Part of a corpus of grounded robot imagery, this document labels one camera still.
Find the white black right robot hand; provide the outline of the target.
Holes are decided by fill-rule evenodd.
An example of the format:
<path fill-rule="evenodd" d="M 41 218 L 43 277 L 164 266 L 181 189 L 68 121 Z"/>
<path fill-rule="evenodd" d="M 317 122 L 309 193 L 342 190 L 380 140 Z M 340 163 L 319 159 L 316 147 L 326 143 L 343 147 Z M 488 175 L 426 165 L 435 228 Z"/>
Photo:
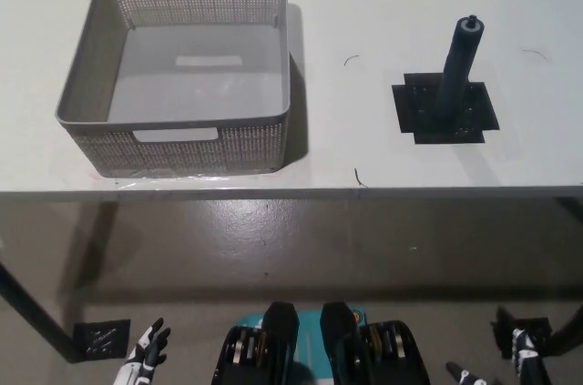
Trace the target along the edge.
<path fill-rule="evenodd" d="M 544 362 L 525 329 L 514 329 L 512 331 L 511 360 L 520 384 L 550 385 L 552 383 Z M 445 368 L 455 382 L 460 385 L 499 384 L 498 380 L 488 382 L 452 361 L 448 361 L 445 364 Z"/>

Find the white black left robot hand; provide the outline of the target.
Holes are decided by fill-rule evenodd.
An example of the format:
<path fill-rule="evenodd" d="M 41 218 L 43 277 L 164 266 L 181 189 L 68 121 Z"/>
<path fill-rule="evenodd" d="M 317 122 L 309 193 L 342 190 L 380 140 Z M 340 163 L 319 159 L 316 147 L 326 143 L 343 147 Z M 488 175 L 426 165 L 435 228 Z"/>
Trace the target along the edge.
<path fill-rule="evenodd" d="M 163 329 L 164 319 L 157 319 L 139 338 L 118 371 L 114 385 L 149 385 L 157 366 L 165 362 L 163 350 L 168 345 L 170 328 Z"/>

